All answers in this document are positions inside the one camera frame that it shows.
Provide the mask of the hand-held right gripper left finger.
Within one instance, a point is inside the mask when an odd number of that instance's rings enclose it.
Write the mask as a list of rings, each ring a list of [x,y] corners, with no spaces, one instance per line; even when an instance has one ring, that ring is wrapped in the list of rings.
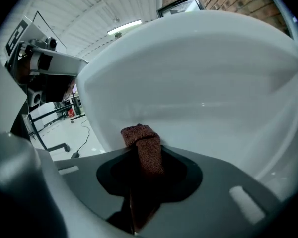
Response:
[[[0,133],[0,238],[126,238],[106,222],[109,196],[96,164],[53,161],[49,152]]]

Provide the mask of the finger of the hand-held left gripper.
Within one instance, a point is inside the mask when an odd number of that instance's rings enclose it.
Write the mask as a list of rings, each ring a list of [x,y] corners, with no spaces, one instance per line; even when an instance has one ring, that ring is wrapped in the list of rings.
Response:
[[[46,76],[43,87],[45,102],[62,102],[65,95],[72,91],[73,76]]]
[[[56,51],[32,48],[31,72],[47,75],[78,76],[87,61]]]

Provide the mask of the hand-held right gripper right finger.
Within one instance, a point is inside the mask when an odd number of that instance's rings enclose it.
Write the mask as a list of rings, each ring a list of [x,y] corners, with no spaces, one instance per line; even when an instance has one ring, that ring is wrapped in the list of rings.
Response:
[[[140,231],[143,238],[251,237],[282,205],[267,187],[229,162],[170,146],[162,149],[197,164],[202,182],[185,200],[161,204]]]

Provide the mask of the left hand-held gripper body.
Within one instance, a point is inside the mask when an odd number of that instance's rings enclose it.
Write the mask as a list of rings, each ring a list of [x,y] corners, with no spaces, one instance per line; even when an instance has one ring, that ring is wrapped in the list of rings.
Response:
[[[34,86],[31,81],[40,73],[31,72],[32,48],[42,48],[55,51],[58,37],[45,20],[31,21],[23,19],[9,38],[5,51],[7,62],[5,67],[10,75],[27,94],[27,104],[30,108],[40,106],[43,98],[41,86]]]

